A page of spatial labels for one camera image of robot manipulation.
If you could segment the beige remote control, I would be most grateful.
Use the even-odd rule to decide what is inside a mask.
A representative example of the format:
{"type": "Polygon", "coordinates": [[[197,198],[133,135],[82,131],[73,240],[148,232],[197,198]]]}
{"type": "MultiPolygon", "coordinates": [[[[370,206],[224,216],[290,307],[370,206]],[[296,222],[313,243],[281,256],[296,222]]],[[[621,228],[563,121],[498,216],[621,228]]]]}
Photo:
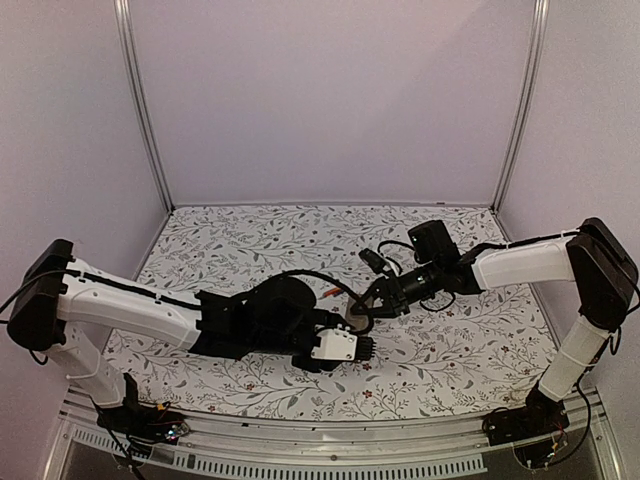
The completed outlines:
{"type": "Polygon", "coordinates": [[[350,326],[350,331],[354,335],[367,335],[373,329],[375,322],[370,320],[365,314],[354,314],[352,312],[352,308],[355,305],[355,300],[349,298],[345,309],[344,319],[350,326]]]}

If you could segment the orange battery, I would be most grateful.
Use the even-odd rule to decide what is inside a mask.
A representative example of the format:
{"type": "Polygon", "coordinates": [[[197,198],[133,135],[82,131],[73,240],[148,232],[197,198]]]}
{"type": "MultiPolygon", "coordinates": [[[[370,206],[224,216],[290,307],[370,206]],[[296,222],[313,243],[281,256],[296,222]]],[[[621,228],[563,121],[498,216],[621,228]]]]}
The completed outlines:
{"type": "Polygon", "coordinates": [[[343,294],[343,290],[339,289],[339,288],[334,288],[331,290],[328,290],[326,292],[323,293],[322,298],[329,298],[329,297],[337,297],[339,295],[343,294]]]}

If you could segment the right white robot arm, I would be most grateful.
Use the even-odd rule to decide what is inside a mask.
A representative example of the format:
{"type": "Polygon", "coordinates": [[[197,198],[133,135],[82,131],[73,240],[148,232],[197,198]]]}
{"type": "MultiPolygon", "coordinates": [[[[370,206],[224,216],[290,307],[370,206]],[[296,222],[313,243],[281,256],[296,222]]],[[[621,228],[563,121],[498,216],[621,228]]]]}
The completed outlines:
{"type": "Polygon", "coordinates": [[[580,300],[578,318],[558,353],[517,415],[517,427],[537,436],[556,409],[596,362],[608,338],[639,307],[639,270],[598,218],[577,229],[508,244],[481,243],[461,253],[440,220],[408,233],[417,268],[384,273],[354,302],[354,315],[396,318],[439,292],[476,295],[519,284],[572,282],[580,300]]]}

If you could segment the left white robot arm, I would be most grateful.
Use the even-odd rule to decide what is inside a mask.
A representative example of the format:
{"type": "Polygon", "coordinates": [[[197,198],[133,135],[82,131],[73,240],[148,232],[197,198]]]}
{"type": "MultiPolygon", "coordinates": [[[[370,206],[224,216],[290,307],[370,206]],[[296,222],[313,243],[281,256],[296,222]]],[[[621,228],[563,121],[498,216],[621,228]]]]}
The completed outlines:
{"type": "Polygon", "coordinates": [[[357,353],[357,336],[340,316],[317,307],[314,292],[297,274],[269,278],[233,296],[172,293],[103,273],[74,257],[71,242],[56,240],[27,270],[13,301],[10,338],[62,367],[128,434],[149,423],[137,385],[82,333],[83,324],[213,358],[289,355],[312,371],[353,361],[357,353]]]}

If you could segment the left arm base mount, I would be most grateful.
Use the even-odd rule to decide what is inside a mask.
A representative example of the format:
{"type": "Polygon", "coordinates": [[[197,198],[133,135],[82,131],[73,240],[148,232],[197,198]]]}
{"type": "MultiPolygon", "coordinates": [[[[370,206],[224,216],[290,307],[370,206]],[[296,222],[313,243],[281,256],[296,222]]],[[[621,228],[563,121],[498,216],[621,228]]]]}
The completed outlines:
{"type": "Polygon", "coordinates": [[[154,406],[141,404],[137,383],[129,373],[124,374],[124,385],[125,393],[119,405],[94,405],[100,427],[148,444],[176,444],[190,432],[185,416],[174,411],[170,401],[154,406]]]}

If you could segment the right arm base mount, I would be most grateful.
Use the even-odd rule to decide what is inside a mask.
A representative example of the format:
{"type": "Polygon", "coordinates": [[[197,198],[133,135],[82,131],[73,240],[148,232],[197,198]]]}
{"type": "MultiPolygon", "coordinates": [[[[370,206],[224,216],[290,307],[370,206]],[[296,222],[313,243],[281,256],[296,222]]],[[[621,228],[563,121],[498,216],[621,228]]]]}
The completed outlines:
{"type": "Polygon", "coordinates": [[[551,400],[535,385],[522,407],[500,407],[485,415],[482,431],[489,444],[496,446],[556,433],[569,425],[563,401],[551,400]]]}

